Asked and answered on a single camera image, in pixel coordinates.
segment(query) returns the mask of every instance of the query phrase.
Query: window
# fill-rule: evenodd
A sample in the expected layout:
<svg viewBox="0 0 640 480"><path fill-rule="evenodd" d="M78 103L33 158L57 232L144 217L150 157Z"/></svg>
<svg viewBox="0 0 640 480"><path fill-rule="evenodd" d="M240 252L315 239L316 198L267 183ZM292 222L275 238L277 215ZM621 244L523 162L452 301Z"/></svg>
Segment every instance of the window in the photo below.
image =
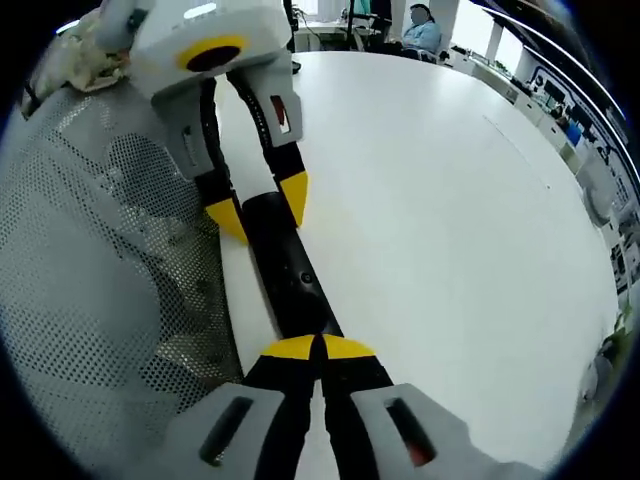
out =
<svg viewBox="0 0 640 480"><path fill-rule="evenodd" d="M507 70L513 74L518 68L521 55L522 42L509 30L503 29L496 60L507 67Z"/></svg>
<svg viewBox="0 0 640 480"><path fill-rule="evenodd" d="M487 12L469 0L460 0L451 41L484 56L492 28L493 19Z"/></svg>
<svg viewBox="0 0 640 480"><path fill-rule="evenodd" d="M297 5L306 15L318 14L318 1L319 0L294 0L293 4Z"/></svg>

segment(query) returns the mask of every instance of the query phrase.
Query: cable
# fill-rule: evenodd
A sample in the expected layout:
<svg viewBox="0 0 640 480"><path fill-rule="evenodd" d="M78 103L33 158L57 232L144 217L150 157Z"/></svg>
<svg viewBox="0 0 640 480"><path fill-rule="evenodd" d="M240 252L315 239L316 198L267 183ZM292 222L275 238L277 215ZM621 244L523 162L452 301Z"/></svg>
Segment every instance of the cable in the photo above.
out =
<svg viewBox="0 0 640 480"><path fill-rule="evenodd" d="M309 33L311 33L314 37L316 37L318 39L318 42L320 42L320 50L325 51L324 43L322 42L322 39L320 38L320 35L318 35L311 28L309 28L309 25L307 24L307 14L304 13L304 11L299 9L299 8L297 10L300 13L300 16L302 17L302 21L304 22L305 28L307 30L309 30Z"/></svg>

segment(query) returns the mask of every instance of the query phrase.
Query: white mesh cloth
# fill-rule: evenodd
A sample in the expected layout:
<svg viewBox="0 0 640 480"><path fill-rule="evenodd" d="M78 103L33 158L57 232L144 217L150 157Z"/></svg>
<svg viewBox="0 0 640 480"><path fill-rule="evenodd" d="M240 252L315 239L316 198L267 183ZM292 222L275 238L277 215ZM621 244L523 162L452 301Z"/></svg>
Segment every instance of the white mesh cloth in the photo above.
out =
<svg viewBox="0 0 640 480"><path fill-rule="evenodd" d="M59 442L117 476L241 378L218 229L129 85L59 90L23 125L0 156L4 347Z"/></svg>

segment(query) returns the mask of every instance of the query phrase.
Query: blue shirt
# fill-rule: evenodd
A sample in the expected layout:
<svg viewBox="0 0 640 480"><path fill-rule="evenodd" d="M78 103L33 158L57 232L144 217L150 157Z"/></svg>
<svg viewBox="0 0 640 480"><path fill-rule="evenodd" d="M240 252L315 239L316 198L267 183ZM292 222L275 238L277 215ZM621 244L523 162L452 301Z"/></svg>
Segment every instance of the blue shirt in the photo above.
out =
<svg viewBox="0 0 640 480"><path fill-rule="evenodd" d="M422 25L413 25L404 32L402 43L407 48L415 48L418 50L426 50L436 53L440 46L440 27L436 22L427 22Z"/></svg>

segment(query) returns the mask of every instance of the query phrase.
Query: yellow ring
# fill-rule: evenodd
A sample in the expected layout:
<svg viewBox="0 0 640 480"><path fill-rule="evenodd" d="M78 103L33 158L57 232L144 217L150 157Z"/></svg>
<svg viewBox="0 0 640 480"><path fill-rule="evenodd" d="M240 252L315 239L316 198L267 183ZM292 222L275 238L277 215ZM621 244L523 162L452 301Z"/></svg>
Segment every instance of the yellow ring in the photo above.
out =
<svg viewBox="0 0 640 480"><path fill-rule="evenodd" d="M201 53L220 47L236 47L242 52L248 45L249 41L240 35L223 35L222 37L216 38L204 38L178 54L176 63L178 67L189 70L187 68L189 62Z"/></svg>

